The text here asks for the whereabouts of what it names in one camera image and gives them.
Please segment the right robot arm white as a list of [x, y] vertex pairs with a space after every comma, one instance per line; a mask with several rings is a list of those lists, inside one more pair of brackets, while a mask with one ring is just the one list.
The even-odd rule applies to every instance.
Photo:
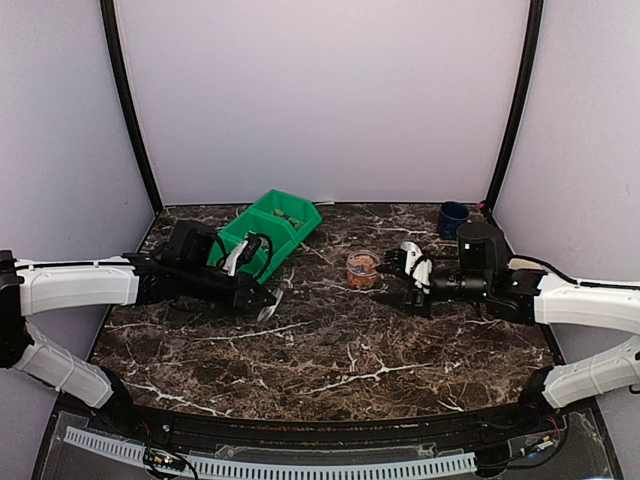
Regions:
[[466, 223], [457, 230], [458, 264], [437, 268], [413, 242], [385, 253], [377, 271], [403, 290], [377, 302], [428, 318], [435, 303], [482, 304], [499, 320], [527, 325], [617, 332], [618, 345], [580, 360], [536, 370], [510, 413], [521, 434], [534, 432], [550, 410], [625, 387], [639, 386], [639, 284], [572, 278], [551, 264], [511, 255], [501, 229]]

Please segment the white round lid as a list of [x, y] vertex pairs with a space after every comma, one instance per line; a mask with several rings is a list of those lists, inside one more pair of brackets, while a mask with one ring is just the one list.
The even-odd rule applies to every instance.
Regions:
[[275, 290], [271, 291], [271, 294], [274, 297], [274, 302], [272, 305], [265, 306], [260, 311], [257, 317], [258, 322], [265, 322], [272, 317], [272, 315], [275, 313], [276, 309], [281, 303], [284, 292], [281, 288], [276, 288]]

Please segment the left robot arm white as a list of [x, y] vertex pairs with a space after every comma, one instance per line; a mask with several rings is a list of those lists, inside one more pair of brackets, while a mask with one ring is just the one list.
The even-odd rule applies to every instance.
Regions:
[[182, 268], [150, 255], [43, 262], [1, 253], [1, 365], [64, 392], [93, 410], [120, 436], [141, 427], [140, 412], [117, 377], [78, 358], [29, 320], [40, 314], [85, 307], [146, 306], [181, 297], [269, 315], [282, 293], [246, 272]]

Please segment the silver metal scoop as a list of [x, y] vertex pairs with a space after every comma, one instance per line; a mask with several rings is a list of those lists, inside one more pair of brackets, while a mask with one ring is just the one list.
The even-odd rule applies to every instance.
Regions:
[[405, 241], [402, 242], [400, 248], [406, 252], [408, 256], [419, 257], [422, 255], [421, 248], [414, 242]]

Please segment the green three-compartment candy bin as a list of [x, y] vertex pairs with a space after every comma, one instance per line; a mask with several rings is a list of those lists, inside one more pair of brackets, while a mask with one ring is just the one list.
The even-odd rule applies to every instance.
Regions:
[[[273, 209], [280, 209], [288, 215], [304, 222], [300, 230], [271, 214]], [[224, 240], [234, 245], [249, 232], [260, 232], [268, 235], [273, 241], [274, 254], [270, 267], [262, 277], [266, 280], [280, 267], [306, 238], [322, 223], [323, 219], [314, 204], [306, 199], [271, 190], [255, 203], [250, 205], [237, 218], [219, 232]], [[266, 260], [266, 248], [260, 250], [253, 261], [242, 269], [242, 272], [257, 272]]]

